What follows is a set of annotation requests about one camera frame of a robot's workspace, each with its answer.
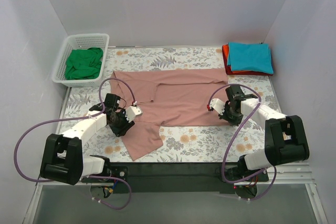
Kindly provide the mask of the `pink t shirt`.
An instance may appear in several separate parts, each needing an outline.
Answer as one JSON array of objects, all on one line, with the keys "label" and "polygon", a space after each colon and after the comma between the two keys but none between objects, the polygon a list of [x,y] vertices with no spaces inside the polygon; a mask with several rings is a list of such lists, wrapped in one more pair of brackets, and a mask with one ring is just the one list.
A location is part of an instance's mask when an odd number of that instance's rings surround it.
[{"label": "pink t shirt", "polygon": [[136,100],[143,111],[121,138],[132,160],[163,145],[159,135],[162,126],[228,124],[206,107],[211,94],[228,83],[224,69],[114,71],[111,78],[111,93],[127,104]]}]

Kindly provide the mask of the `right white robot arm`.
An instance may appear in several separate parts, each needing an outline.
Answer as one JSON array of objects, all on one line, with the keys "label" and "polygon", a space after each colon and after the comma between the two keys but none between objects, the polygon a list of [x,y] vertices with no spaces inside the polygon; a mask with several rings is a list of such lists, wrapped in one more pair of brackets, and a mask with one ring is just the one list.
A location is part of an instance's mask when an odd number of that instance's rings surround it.
[{"label": "right white robot arm", "polygon": [[238,84],[225,88],[227,101],[212,98],[208,110],[231,125],[242,126],[243,119],[253,120],[265,132],[264,148],[239,158],[238,176],[251,180],[257,170],[305,161],[310,150],[302,119],[285,115],[261,103],[256,93],[244,94]]}]

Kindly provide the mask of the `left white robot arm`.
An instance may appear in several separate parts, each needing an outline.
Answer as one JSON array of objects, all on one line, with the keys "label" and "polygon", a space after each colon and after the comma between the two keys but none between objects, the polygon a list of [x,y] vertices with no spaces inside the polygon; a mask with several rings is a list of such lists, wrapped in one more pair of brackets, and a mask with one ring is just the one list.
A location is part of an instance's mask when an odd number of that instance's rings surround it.
[{"label": "left white robot arm", "polygon": [[46,139],[40,176],[45,179],[75,185],[82,178],[95,176],[106,182],[112,168],[107,157],[83,155],[84,145],[102,128],[109,126],[115,136],[124,136],[142,115],[137,105],[120,107],[122,98],[108,93],[103,103],[92,106],[83,120],[61,134]]}]

